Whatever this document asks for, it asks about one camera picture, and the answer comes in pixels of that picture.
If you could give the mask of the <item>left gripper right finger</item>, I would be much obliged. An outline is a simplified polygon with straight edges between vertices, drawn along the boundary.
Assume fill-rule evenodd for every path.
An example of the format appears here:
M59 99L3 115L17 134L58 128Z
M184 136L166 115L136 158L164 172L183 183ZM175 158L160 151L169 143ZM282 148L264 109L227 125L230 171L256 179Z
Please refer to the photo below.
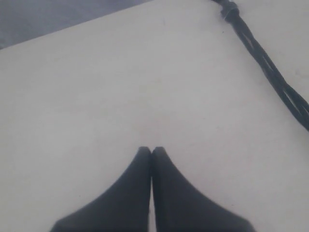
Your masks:
M159 232L253 232L252 224L197 190L163 147L152 152L156 229Z

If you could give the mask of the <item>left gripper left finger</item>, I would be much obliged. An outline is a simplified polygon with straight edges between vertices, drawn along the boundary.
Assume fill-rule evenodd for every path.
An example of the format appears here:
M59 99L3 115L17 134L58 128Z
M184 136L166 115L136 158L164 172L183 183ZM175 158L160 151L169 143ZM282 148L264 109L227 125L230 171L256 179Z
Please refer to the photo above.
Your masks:
M146 232L151 191L151 151L140 147L119 179L98 198L60 219L53 232Z

